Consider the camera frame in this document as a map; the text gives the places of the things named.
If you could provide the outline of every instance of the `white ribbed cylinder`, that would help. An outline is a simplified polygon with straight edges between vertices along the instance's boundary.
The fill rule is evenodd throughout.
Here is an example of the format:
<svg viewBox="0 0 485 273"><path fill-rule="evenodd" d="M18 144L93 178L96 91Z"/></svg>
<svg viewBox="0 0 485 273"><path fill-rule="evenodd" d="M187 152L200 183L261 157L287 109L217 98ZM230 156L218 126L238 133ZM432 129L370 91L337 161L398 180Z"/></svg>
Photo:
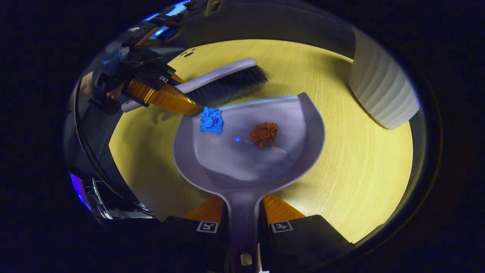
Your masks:
<svg viewBox="0 0 485 273"><path fill-rule="evenodd" d="M416 92L391 55L354 28L356 53L349 85L362 106L382 126L396 129L420 108Z"/></svg>

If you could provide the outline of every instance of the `wooden table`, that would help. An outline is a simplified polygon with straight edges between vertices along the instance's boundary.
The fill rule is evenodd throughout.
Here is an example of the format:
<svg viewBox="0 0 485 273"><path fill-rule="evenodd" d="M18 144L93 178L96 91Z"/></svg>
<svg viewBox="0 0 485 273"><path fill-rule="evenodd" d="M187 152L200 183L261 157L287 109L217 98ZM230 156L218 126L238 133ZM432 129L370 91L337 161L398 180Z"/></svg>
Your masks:
<svg viewBox="0 0 485 273"><path fill-rule="evenodd" d="M226 41L188 49L169 65L187 81L247 57L268 72L269 82L243 100L306 92L326 126L318 162L275 195L307 216L322 215L350 242L383 224L409 179L409 123L388 130L373 121L347 84L352 60L309 45ZM174 164L172 144L180 118L153 105L136 109L123 114L109 143L128 186L162 221L169 215L182 216L210 197L185 181Z"/></svg>

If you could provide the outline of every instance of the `black bristles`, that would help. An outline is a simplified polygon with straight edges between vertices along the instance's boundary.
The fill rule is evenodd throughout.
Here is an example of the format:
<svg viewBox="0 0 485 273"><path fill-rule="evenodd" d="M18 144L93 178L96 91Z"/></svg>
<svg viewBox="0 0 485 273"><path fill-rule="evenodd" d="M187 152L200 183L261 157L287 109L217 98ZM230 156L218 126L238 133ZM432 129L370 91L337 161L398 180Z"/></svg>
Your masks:
<svg viewBox="0 0 485 273"><path fill-rule="evenodd" d="M203 106L214 107L251 94L251 87L267 82L264 71L254 66L228 75L185 94Z"/></svg>

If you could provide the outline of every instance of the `dustpan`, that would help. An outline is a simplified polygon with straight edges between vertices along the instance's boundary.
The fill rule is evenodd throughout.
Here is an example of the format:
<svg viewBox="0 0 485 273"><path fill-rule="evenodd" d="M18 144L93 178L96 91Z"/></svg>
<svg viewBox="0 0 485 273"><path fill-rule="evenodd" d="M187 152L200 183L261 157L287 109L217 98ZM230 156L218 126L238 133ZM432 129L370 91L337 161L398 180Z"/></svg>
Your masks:
<svg viewBox="0 0 485 273"><path fill-rule="evenodd" d="M226 105L218 135L200 132L200 116L184 116L174 140L180 174L194 186L220 196L229 211L233 272L259 270L257 219L261 199L303 176L317 161L325 126L306 93ZM249 133L263 122L279 126L263 149Z"/></svg>

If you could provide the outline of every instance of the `brown crumpled paper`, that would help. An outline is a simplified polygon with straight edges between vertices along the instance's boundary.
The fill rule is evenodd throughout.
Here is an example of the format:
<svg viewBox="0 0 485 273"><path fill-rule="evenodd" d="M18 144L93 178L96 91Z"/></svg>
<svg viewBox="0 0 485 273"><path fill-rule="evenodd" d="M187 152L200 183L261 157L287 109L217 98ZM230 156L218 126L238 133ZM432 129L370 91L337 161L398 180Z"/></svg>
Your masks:
<svg viewBox="0 0 485 273"><path fill-rule="evenodd" d="M263 122L256 125L249 135L258 147L264 148L264 145L275 139L278 129L278 124L274 122Z"/></svg>

